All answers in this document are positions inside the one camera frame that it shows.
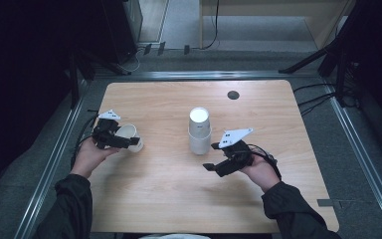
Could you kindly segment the black computer tower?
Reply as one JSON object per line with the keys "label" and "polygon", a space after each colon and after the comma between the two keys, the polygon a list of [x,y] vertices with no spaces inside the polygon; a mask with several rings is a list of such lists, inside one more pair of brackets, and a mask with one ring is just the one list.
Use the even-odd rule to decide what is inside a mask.
{"label": "black computer tower", "polygon": [[143,16],[139,0],[101,0],[109,28],[114,61],[121,63],[137,52]]}

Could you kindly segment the black tripod stand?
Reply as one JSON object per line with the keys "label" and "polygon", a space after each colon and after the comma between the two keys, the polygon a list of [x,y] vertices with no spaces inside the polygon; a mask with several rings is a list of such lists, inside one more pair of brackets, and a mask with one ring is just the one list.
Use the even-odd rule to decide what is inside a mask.
{"label": "black tripod stand", "polygon": [[356,63],[356,77],[382,104],[382,0],[356,0],[331,43],[282,72],[294,73],[318,58],[323,59],[318,68],[322,76],[334,69],[344,71]]}

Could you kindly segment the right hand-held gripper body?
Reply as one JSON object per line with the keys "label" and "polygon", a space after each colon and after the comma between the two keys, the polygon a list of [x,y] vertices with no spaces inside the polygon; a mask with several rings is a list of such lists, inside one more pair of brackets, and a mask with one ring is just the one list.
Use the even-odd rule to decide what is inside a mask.
{"label": "right hand-held gripper body", "polygon": [[224,132],[217,146],[224,152],[227,159],[217,165],[219,176],[229,175],[250,164],[252,151],[243,141],[243,138],[252,132],[251,127],[230,129]]}

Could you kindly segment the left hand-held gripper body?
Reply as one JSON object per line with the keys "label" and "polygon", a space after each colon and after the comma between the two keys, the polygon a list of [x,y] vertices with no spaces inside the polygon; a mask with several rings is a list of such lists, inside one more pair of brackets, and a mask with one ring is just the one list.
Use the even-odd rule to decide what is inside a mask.
{"label": "left hand-held gripper body", "polygon": [[92,138],[96,146],[103,149],[107,146],[120,147],[116,132],[120,129],[118,120],[120,116],[113,110],[106,111],[97,117],[97,124],[93,130]]}

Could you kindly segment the light wooden cabinet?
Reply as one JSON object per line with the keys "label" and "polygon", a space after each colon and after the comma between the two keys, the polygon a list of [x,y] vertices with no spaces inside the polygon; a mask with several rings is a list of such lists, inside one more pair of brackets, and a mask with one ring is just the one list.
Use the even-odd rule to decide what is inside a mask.
{"label": "light wooden cabinet", "polygon": [[199,0],[200,47],[203,47],[204,16],[303,17],[318,49],[329,43],[343,16],[356,0]]}

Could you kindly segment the person's left hand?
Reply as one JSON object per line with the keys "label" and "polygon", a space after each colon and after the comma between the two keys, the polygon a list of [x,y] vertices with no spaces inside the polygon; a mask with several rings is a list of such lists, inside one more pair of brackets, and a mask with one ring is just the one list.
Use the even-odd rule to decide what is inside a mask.
{"label": "person's left hand", "polygon": [[93,171],[104,162],[107,157],[118,152],[119,149],[115,147],[100,149],[95,145],[95,141],[91,137],[88,137],[81,144],[74,166],[71,169],[71,174],[89,178]]}

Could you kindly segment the metal floor rail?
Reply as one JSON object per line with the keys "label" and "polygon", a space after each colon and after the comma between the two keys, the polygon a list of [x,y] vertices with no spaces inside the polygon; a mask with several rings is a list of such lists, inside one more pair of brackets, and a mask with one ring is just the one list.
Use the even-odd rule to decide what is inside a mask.
{"label": "metal floor rail", "polygon": [[97,74],[96,80],[112,82],[176,82],[176,81],[234,81],[262,79],[317,78],[315,70],[282,74],[273,71],[179,71],[179,72],[139,72],[131,75]]}
{"label": "metal floor rail", "polygon": [[338,100],[332,100],[331,105],[382,211],[382,178],[380,177],[379,172],[373,164],[373,160],[367,152],[367,148],[364,142],[361,140],[361,137],[359,136],[353,121],[350,119],[347,109],[343,108]]}
{"label": "metal floor rail", "polygon": [[34,224],[37,220],[42,205],[46,199],[52,180],[57,171],[63,153],[67,147],[69,137],[83,107],[84,94],[89,90],[90,83],[87,80],[80,81],[80,98],[76,105],[70,109],[64,122],[63,128],[52,149],[52,153],[47,159],[46,166],[41,174],[40,180],[32,194],[22,220],[15,233],[14,239],[28,239],[32,233]]}

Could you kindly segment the person's right hand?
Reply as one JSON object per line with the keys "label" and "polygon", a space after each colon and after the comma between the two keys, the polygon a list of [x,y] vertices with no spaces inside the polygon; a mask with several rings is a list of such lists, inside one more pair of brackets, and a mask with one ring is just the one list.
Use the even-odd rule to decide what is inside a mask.
{"label": "person's right hand", "polygon": [[244,167],[242,172],[258,185],[262,192],[267,192],[280,182],[274,169],[258,155],[253,156],[253,163]]}

